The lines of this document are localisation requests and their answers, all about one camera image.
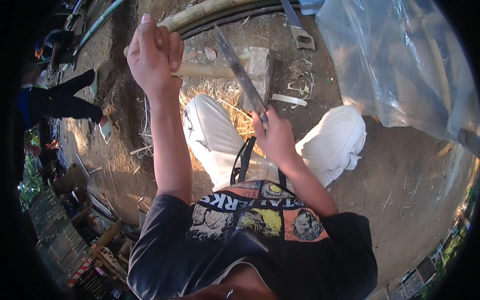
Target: fire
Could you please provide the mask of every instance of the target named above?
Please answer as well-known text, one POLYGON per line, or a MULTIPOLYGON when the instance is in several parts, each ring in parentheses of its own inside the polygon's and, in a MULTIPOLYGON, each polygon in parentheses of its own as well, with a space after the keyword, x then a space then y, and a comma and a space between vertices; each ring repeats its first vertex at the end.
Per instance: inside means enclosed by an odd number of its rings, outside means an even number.
POLYGON ((59 142, 57 142, 57 140, 53 140, 53 142, 51 142, 51 143, 46 143, 45 146, 49 150, 58 149, 59 148, 59 142))

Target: white sandal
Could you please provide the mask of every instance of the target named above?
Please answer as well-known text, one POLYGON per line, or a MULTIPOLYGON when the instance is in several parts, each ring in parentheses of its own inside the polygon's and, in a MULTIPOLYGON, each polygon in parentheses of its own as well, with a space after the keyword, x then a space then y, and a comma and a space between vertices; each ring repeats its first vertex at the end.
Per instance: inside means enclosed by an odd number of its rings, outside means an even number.
POLYGON ((98 71, 95 70, 95 69, 93 71, 95 71, 95 78, 94 78, 92 84, 90 85, 90 95, 92 96, 92 98, 95 98, 96 88, 97 88, 96 82, 97 82, 97 79, 98 79, 98 71))
POLYGON ((113 137, 113 122, 112 122, 112 119, 110 119, 110 116, 107 116, 107 118, 108 118, 108 122, 105 123, 105 125, 100 126, 99 124, 98 126, 100 127, 100 133, 102 134, 103 139, 108 144, 110 143, 113 137))

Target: plastic sheet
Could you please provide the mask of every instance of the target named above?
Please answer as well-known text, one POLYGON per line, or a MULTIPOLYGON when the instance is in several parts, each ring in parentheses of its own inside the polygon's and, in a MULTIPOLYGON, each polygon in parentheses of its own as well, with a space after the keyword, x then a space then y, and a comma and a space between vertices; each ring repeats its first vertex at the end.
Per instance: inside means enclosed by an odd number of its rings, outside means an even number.
POLYGON ((299 0, 300 11, 304 16, 317 14, 325 0, 299 0))
POLYGON ((315 21, 343 103, 479 155, 480 107, 451 26, 430 0, 326 0, 315 21))

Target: knife blade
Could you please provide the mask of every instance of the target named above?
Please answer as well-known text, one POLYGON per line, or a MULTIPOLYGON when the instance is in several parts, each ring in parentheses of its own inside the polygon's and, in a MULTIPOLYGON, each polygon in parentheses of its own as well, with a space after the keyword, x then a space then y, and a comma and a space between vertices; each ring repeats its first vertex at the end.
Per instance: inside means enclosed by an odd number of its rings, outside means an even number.
POLYGON ((218 28, 216 24, 214 25, 214 31, 215 39, 220 46, 220 50, 222 51, 223 55, 225 55, 225 58, 227 58, 229 67, 232 69, 235 77, 237 77, 237 80, 243 88, 243 92, 247 95, 248 100, 255 108, 255 112, 260 117, 263 128, 266 131, 268 129, 268 118, 265 114, 265 106, 262 102, 262 99, 260 98, 260 95, 258 95, 255 86, 253 85, 250 77, 248 77, 248 74, 240 63, 239 58, 237 57, 235 52, 233 52, 232 47, 228 43, 227 39, 223 36, 220 28, 218 28))
POLYGON ((287 15, 288 25, 292 31, 297 49, 305 48, 315 50, 315 43, 313 37, 309 35, 300 23, 300 20, 293 10, 292 5, 288 0, 280 0, 283 6, 283 10, 287 15))

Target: black strap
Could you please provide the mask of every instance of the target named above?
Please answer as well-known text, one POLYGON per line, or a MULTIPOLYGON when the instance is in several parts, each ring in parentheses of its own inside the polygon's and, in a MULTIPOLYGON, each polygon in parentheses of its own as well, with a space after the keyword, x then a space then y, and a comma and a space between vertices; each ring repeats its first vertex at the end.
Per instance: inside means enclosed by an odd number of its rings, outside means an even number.
POLYGON ((280 187, 284 190, 287 190, 287 177, 282 171, 280 171, 280 169, 278 169, 278 180, 280 181, 280 187))
POLYGON ((237 154, 237 157, 235 158, 235 161, 233 162, 232 174, 230 175, 230 184, 235 184, 235 177, 240 173, 240 168, 236 168, 235 166, 237 165, 237 161, 242 154, 243 149, 245 149, 249 141, 250 139, 247 139, 247 141, 243 144, 239 153, 237 154))
POLYGON ((247 147, 245 148, 245 152, 243 153, 240 159, 240 173, 239 173, 239 181, 244 182, 245 176, 247 175, 248 165, 250 164, 250 156, 252 155, 253 145, 255 145, 255 141, 257 138, 255 136, 251 137, 247 141, 247 147))

